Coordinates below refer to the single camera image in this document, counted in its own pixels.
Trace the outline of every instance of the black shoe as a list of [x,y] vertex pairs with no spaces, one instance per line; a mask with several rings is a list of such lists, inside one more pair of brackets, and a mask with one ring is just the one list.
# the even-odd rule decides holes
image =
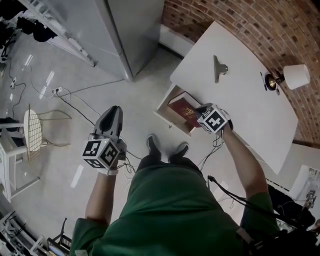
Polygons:
[[150,134],[146,139],[146,146],[149,150],[149,155],[154,155],[161,158],[161,152],[159,151],[159,140],[156,135]]
[[189,144],[187,142],[181,143],[177,150],[169,157],[169,163],[173,158],[183,158],[189,151]]

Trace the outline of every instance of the electrical outlet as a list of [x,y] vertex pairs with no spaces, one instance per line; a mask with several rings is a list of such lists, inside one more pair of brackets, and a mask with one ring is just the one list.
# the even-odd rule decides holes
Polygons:
[[57,93],[61,93],[62,92],[62,87],[58,87],[52,90],[52,94],[55,95]]
[[11,88],[12,90],[16,87],[16,81],[17,81],[17,77],[15,77],[15,78],[12,80],[11,84],[10,84],[10,88]]

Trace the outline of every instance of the hand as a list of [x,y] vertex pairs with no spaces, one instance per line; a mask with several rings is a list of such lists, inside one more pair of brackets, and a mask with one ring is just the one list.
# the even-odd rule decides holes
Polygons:
[[223,133],[225,134],[225,133],[232,133],[232,130],[231,130],[231,127],[230,127],[230,124],[229,124],[229,122],[227,122],[224,126],[223,126]]
[[219,137],[222,137],[222,130],[223,130],[223,134],[232,133],[232,130],[231,130],[230,125],[229,125],[228,122],[222,127],[222,129],[220,129],[220,130],[216,133],[216,135],[218,135]]
[[119,161],[118,159],[114,160],[113,164],[110,166],[110,169],[117,168],[118,167],[118,161]]

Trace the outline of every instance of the floor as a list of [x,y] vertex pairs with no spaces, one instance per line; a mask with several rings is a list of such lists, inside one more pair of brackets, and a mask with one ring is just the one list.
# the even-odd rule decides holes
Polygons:
[[[137,76],[135,82],[121,81],[76,93],[95,111],[102,114],[113,105],[123,109],[123,130],[121,136],[127,143],[127,148],[138,157],[147,154],[146,137],[154,133],[158,136],[163,161],[166,154],[172,152],[181,142],[188,141],[190,150],[188,157],[199,164],[212,150],[214,135],[202,129],[196,129],[192,137],[188,137],[154,114],[159,102],[171,85],[170,75],[180,63],[180,60],[169,52],[159,49],[151,63]],[[116,81],[119,78],[108,74],[99,68],[88,66],[84,61],[48,43],[38,43],[32,36],[22,35],[13,49],[11,59],[12,77],[17,77],[17,84],[25,83],[26,89],[21,102],[14,108],[14,118],[23,121],[25,111],[30,104],[36,113],[51,110],[61,110],[69,114],[71,120],[56,120],[44,122],[45,138],[55,143],[71,143],[66,147],[47,146],[42,148],[40,155],[31,162],[17,164],[17,182],[22,185],[33,175],[41,178],[40,182],[28,188],[12,199],[11,206],[36,234],[46,238],[60,233],[64,218],[68,220],[65,231],[72,236],[77,218],[84,217],[85,208],[96,180],[96,170],[90,168],[81,159],[84,141],[92,132],[92,125],[70,106],[59,98],[46,98],[37,93],[31,86],[45,94],[51,95],[51,90],[64,87],[70,91],[86,88],[91,85]],[[11,80],[8,72],[3,77],[0,88],[0,117],[12,117],[12,106],[18,102],[23,85],[10,89]],[[88,108],[78,98],[65,97],[74,107],[78,108],[92,122],[98,115]],[[57,117],[48,114],[46,117]],[[134,166],[139,160],[130,156]],[[75,188],[71,183],[79,165],[84,166],[81,177]],[[244,195],[235,166],[225,145],[208,159],[203,169],[206,177],[213,175],[231,192]],[[126,170],[121,170],[116,179],[114,207],[112,220],[116,220],[126,203],[130,177]],[[223,209],[237,222],[242,216],[242,206],[227,199],[217,186],[212,184],[211,191],[216,199],[222,200]]]

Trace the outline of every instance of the white lampshade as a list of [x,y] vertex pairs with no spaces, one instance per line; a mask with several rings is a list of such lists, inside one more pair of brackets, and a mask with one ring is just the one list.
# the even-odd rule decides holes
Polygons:
[[291,90],[310,83],[310,74],[304,64],[285,66],[283,75],[286,84]]

